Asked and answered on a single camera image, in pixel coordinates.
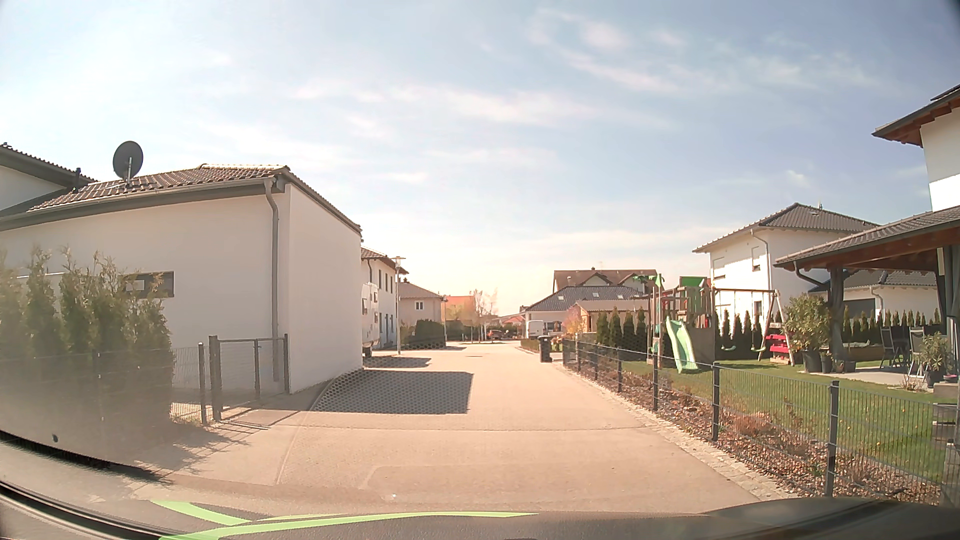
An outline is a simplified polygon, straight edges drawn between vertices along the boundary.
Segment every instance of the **trash bin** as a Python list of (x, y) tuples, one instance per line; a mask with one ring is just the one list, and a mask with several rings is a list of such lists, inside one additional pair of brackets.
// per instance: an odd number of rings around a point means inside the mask
[(550, 339), (549, 335), (542, 335), (539, 338), (540, 340), (540, 361), (541, 362), (552, 362), (553, 358), (550, 357)]

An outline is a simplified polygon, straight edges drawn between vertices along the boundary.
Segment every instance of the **white van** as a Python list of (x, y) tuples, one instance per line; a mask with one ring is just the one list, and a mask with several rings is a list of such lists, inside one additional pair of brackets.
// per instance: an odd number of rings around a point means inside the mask
[(380, 343), (380, 299), (376, 283), (364, 283), (360, 290), (360, 340), (363, 342), (363, 356), (373, 356), (373, 347)]

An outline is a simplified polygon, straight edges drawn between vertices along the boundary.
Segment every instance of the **satellite dish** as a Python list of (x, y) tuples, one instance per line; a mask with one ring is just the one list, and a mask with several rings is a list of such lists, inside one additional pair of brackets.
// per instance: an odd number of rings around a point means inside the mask
[(113, 153), (113, 172), (123, 180), (129, 180), (140, 172), (143, 166), (143, 150), (140, 145), (128, 140), (117, 146)]

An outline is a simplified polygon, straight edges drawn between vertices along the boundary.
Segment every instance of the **cobblestone curb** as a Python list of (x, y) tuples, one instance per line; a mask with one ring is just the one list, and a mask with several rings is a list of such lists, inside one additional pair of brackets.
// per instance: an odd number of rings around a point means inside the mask
[(790, 499), (799, 497), (797, 494), (783, 490), (777, 485), (777, 481), (752, 470), (746, 464), (738, 461), (730, 454), (710, 446), (706, 441), (702, 441), (681, 430), (676, 425), (663, 420), (653, 411), (647, 410), (640, 405), (634, 404), (611, 392), (606, 387), (592, 381), (584, 379), (564, 367), (562, 362), (555, 362), (557, 367), (563, 370), (570, 377), (581, 380), (601, 391), (601, 395), (620, 405), (626, 406), (634, 416), (644, 425), (664, 439), (680, 447), (684, 452), (696, 457), (708, 467), (736, 483), (743, 489), (749, 491), (754, 497), (761, 501), (772, 501), (775, 499)]

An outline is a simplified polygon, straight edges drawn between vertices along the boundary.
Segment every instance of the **sky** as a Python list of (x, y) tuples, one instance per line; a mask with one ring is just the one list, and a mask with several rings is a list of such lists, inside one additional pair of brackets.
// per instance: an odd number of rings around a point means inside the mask
[(930, 209), (873, 130), (960, 83), (951, 4), (0, 0), (0, 142), (97, 180), (289, 165), (411, 282), (705, 275), (691, 250), (794, 202)]

